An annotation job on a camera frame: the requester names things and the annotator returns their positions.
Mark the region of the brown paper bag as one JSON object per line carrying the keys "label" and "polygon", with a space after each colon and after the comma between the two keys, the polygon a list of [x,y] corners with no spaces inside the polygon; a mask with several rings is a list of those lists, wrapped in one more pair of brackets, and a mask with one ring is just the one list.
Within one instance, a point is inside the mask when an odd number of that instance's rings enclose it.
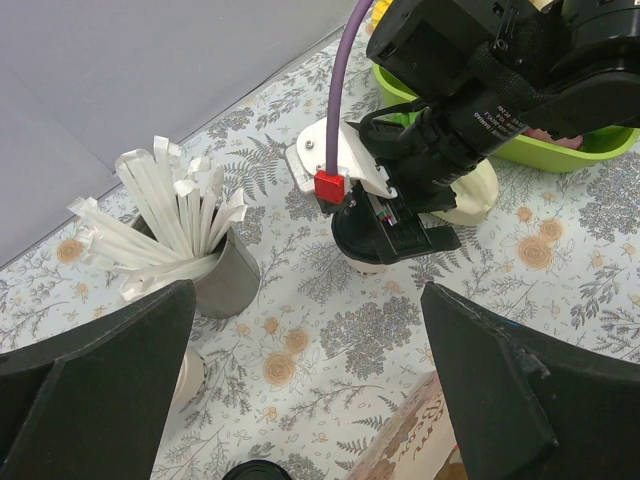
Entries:
{"label": "brown paper bag", "polygon": [[443,389],[436,372],[405,400],[377,434],[349,479],[465,479]]}

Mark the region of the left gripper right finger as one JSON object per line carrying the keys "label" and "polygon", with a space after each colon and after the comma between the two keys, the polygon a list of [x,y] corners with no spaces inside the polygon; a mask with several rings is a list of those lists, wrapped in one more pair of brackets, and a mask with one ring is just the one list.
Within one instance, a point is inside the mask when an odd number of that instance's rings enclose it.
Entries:
{"label": "left gripper right finger", "polygon": [[430,282],[421,306],[471,479],[636,479],[639,367]]}

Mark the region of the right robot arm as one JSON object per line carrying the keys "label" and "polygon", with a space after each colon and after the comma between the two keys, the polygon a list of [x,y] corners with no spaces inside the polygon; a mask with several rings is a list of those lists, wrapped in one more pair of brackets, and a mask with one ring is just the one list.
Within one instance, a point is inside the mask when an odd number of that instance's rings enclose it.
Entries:
{"label": "right robot arm", "polygon": [[395,1],[374,30],[368,58],[417,95],[357,130],[398,196],[391,216],[358,191],[367,262],[398,261],[460,245],[420,215],[455,207],[453,183],[527,129],[555,139],[639,123],[639,8],[631,1]]}

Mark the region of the white paper coffee cup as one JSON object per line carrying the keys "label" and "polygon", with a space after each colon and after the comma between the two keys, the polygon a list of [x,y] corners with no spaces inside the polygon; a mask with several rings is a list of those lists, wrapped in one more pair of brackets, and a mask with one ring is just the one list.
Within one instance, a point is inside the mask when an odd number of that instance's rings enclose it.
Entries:
{"label": "white paper coffee cup", "polygon": [[350,257],[346,257],[346,262],[351,268],[363,276],[378,275],[387,271],[387,266],[384,264],[367,263]]}

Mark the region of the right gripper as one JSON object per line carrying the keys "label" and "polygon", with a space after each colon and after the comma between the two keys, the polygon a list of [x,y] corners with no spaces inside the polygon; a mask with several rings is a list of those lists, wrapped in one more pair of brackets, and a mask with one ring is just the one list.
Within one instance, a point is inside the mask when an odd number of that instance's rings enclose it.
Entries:
{"label": "right gripper", "polygon": [[477,81],[438,102],[418,99],[365,116],[360,140],[390,169],[398,191],[392,199],[367,194],[371,243],[380,262],[459,249],[452,227],[426,227],[419,214],[454,209],[452,183],[526,129],[509,105]]}

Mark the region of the black cup lid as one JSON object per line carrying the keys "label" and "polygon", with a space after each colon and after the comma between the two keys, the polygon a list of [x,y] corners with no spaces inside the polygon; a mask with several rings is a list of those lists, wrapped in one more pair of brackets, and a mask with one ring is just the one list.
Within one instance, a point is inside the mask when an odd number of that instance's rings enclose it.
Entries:
{"label": "black cup lid", "polygon": [[365,206],[335,213],[331,229],[336,245],[349,259],[374,265],[391,263],[383,227]]}

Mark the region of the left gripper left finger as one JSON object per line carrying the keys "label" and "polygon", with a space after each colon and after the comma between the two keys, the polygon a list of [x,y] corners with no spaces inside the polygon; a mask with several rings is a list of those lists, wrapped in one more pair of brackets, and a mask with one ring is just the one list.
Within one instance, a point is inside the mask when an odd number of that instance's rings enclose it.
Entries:
{"label": "left gripper left finger", "polygon": [[2,478],[149,478],[195,303],[192,281],[176,281],[2,354]]}

